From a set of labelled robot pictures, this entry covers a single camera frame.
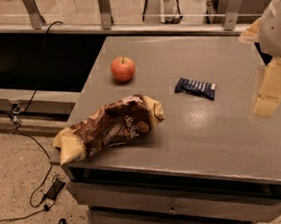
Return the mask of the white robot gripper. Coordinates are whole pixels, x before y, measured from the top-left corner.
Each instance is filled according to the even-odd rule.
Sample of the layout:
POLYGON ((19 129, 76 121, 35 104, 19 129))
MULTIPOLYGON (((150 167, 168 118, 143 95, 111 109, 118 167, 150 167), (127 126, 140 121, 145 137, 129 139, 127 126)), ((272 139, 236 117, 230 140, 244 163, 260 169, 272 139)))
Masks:
POLYGON ((271 0, 262 17, 239 36, 241 43, 258 41, 262 52, 276 57, 265 67, 263 81, 252 109, 253 113, 265 117, 272 116, 281 103, 281 0, 271 0))

